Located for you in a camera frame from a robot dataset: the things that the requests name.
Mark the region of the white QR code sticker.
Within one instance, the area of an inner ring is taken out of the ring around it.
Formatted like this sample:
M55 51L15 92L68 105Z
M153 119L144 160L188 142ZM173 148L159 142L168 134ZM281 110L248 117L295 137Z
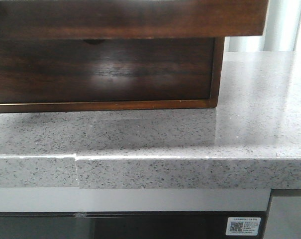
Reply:
M226 236L257 236L261 223L260 217L229 217Z

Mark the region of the grey cabinet door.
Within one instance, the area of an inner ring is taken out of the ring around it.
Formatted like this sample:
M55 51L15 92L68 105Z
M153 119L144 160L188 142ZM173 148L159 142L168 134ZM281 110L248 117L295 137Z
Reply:
M301 239L301 189L273 190L265 239Z

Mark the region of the black glass appliance front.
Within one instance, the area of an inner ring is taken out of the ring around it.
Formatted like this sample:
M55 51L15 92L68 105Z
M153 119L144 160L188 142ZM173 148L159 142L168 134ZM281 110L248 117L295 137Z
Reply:
M257 236L226 236L229 217L260 217ZM0 239L261 239L265 212L0 213Z

